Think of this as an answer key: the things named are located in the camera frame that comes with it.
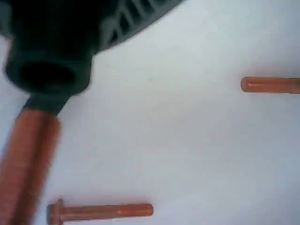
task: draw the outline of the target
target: copper rod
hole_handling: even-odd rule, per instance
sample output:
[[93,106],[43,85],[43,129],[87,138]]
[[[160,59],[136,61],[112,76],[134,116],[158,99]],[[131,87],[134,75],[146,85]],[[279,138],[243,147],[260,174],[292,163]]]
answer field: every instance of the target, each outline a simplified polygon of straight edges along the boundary
[[300,78],[244,77],[241,88],[244,92],[300,94]]
[[24,109],[0,167],[0,225],[29,225],[48,171],[60,123],[55,115]]

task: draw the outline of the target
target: copper metal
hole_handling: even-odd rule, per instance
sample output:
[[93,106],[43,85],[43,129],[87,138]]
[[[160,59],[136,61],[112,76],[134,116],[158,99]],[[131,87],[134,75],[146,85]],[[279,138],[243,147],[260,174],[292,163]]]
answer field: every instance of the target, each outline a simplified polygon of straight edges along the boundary
[[148,217],[152,214],[151,204],[64,207],[63,200],[59,199],[56,204],[48,206],[48,224],[63,225],[67,221]]
[[241,88],[244,92],[300,94],[300,78],[244,77]]
[[24,109],[0,165],[0,225],[30,225],[60,132],[55,115]]

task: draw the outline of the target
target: white surface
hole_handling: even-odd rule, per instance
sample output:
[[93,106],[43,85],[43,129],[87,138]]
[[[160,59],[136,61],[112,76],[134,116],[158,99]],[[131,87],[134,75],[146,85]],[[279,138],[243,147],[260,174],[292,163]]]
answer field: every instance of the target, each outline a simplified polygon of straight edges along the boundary
[[[188,0],[99,54],[89,90],[60,114],[36,224],[60,196],[155,207],[151,218],[74,225],[300,224],[300,96],[240,90],[255,68],[300,75],[299,9],[299,0]],[[4,143],[26,96],[2,79]]]

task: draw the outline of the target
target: black plastic object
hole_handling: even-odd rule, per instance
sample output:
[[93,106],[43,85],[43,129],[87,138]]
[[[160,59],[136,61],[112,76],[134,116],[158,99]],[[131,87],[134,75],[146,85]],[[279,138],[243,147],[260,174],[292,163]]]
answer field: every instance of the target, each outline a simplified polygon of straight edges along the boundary
[[6,73],[19,88],[72,96],[90,82],[93,56],[148,27],[182,0],[0,0],[11,38]]

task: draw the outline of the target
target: copper pin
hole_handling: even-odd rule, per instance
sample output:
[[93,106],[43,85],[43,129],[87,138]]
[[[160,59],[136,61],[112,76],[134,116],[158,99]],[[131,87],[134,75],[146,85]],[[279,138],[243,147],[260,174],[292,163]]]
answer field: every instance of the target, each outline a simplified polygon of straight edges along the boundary
[[48,224],[63,225],[67,221],[149,217],[152,214],[151,204],[64,207],[63,200],[59,199],[56,204],[48,206]]
[[300,94],[300,78],[244,77],[241,88],[244,92]]

